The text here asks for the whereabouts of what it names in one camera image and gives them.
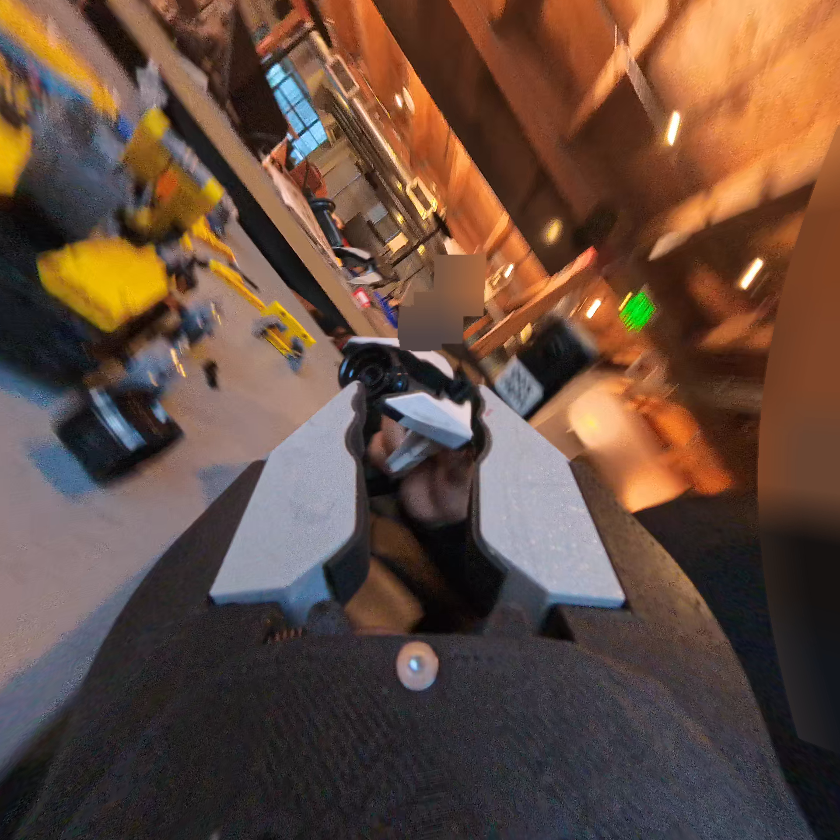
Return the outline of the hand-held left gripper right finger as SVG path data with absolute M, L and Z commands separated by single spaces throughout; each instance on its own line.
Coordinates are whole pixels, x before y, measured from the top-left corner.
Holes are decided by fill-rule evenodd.
M 471 538 L 488 612 L 517 609 L 540 630 L 556 607 L 623 609 L 627 596 L 571 462 L 489 387 L 478 398 Z

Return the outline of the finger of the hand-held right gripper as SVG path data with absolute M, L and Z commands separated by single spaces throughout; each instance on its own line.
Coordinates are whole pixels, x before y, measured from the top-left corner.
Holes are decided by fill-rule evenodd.
M 426 436 L 405 436 L 387 456 L 385 471 L 389 475 L 403 475 L 437 453 L 437 444 Z
M 470 401 L 457 403 L 428 392 L 407 392 L 381 399 L 381 412 L 436 445 L 458 449 L 474 437 Z

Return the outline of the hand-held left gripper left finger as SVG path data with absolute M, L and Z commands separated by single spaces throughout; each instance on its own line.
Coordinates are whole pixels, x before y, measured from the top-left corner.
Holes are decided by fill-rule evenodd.
M 280 607 L 293 625 L 347 605 L 370 570 L 365 391 L 344 387 L 273 449 L 209 591 L 216 605 Z

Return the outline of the black toy wheel rim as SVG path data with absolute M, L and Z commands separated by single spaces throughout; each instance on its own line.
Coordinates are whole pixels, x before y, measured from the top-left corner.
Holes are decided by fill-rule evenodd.
M 91 388 L 79 406 L 57 420 L 54 431 L 100 486 L 129 475 L 183 437 L 158 392 L 144 387 Z
M 342 349 L 338 383 L 344 388 L 360 383 L 370 397 L 406 393 L 410 377 L 400 350 L 392 344 L 349 341 Z

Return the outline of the person's right hand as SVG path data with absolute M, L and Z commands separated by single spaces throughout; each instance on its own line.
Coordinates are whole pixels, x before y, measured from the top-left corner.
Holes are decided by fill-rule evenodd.
M 373 467 L 396 479 L 397 496 L 405 514 L 429 528 L 466 520 L 476 464 L 474 448 L 441 449 L 399 476 L 391 471 L 389 458 L 406 435 L 402 425 L 383 416 L 367 447 Z

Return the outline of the green exit sign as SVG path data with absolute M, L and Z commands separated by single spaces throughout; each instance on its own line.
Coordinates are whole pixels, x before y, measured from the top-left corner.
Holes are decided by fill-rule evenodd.
M 618 317 L 625 330 L 630 333 L 640 333 L 650 323 L 657 312 L 655 301 L 642 287 L 628 293 L 618 308 Z

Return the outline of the yellow brick beam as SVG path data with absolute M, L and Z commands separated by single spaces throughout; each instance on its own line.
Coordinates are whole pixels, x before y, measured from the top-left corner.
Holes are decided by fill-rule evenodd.
M 246 300 L 252 308 L 258 312 L 266 311 L 266 304 L 258 297 L 256 289 L 237 269 L 216 259 L 210 259 L 206 263 L 206 267 L 231 290 Z

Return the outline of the yellow black brick vehicle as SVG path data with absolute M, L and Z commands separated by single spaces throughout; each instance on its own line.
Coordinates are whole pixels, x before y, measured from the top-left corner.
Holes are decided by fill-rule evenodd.
M 196 271 L 238 267 L 235 207 L 160 108 L 122 135 L 81 102 L 2 106 L 2 362 L 82 385 L 141 342 L 185 344 L 214 307 Z

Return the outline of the paned window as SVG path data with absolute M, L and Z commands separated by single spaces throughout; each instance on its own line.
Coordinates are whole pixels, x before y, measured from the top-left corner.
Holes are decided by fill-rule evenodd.
M 328 141 L 308 88 L 289 59 L 274 61 L 266 79 L 278 107 L 289 125 L 292 159 L 300 162 Z

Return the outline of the yellow brick frame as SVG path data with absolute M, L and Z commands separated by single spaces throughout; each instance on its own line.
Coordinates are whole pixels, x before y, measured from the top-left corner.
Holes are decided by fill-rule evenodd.
M 278 301 L 260 310 L 252 332 L 255 337 L 267 341 L 277 350 L 294 373 L 300 371 L 307 353 L 316 343 L 310 332 Z

